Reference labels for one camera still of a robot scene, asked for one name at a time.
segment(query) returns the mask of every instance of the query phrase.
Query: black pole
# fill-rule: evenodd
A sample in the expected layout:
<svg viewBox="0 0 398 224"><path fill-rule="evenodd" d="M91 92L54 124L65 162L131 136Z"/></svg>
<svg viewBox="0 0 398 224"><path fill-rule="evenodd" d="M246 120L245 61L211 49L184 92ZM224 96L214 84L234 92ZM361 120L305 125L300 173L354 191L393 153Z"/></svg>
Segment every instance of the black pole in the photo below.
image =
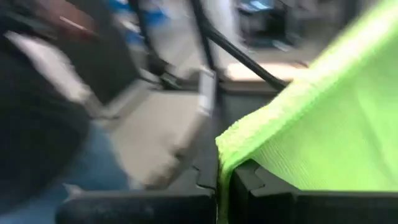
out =
<svg viewBox="0 0 398 224"><path fill-rule="evenodd" d="M268 82L276 90L283 90L287 83L283 80L276 78L271 75L267 70L263 69L258 63L253 59L235 47L231 42L229 42L220 32L218 32L211 24L203 27L208 38L212 40L215 44L219 45L222 49L231 54L239 62L245 65L248 69L252 70L256 75L260 76L263 80Z"/></svg>
<svg viewBox="0 0 398 224"><path fill-rule="evenodd" d="M149 52L155 53L155 47L152 43L152 39L148 34L148 25L145 20L144 11L142 10L141 1L142 0L128 0L130 6L133 8L134 12L136 12L138 18L138 25L140 28L141 36L144 38L144 44Z"/></svg>

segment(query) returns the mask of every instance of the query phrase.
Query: blurry background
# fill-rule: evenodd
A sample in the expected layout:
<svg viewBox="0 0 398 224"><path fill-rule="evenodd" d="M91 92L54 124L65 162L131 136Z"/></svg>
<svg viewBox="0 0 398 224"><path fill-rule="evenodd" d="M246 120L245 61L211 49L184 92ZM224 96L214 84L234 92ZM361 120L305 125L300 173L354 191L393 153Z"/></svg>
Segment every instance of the blurry background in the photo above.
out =
<svg viewBox="0 0 398 224"><path fill-rule="evenodd" d="M111 45L78 45L71 44L70 40L60 40L59 46L71 58L83 82L93 91L95 96L90 98L90 104L94 104L94 110L104 117L114 116L114 119L101 118L98 122L109 129L126 169L144 184L165 182L179 163L175 157L177 150L194 138L192 130L200 123L198 95L153 91L150 83L139 79L139 73L149 79L154 79L154 76L145 71L147 50L136 15L125 0L107 1L108 4L97 4L94 0L71 2L89 12L99 25L100 41ZM274 75L291 80L305 75L306 65L344 28L344 11L350 10L349 3L354 0L300 0L300 4L294 0L284 1L294 8L292 15L296 19L291 21L299 24L296 31L302 34L298 38L293 37L295 43L292 39L279 37L264 40L266 38L263 37L269 33L261 32L265 27L261 19L248 19L270 6L277 7L277 1L202 1L211 22L234 45ZM142 2L155 48L165 61L173 65L173 74L186 77L193 69L202 67L201 46L188 1ZM375 2L358 0L356 15ZM278 16L276 14L273 18L277 25ZM257 78L218 47L216 55L230 78Z"/></svg>

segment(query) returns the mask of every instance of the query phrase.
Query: cloth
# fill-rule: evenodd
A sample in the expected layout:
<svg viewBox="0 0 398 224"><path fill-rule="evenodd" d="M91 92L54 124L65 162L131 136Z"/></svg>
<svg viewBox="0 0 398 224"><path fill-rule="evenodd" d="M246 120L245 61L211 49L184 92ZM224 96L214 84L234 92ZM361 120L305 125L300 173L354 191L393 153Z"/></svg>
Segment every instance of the cloth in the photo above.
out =
<svg viewBox="0 0 398 224"><path fill-rule="evenodd" d="M92 124L83 150L66 173L38 197L17 210L0 215L0 224L54 224L57 207L71 194L90 190L129 190L129 182L107 134Z"/></svg>
<svg viewBox="0 0 398 224"><path fill-rule="evenodd" d="M274 101L216 139L221 219L254 159L303 190L398 191L398 1L381 1Z"/></svg>

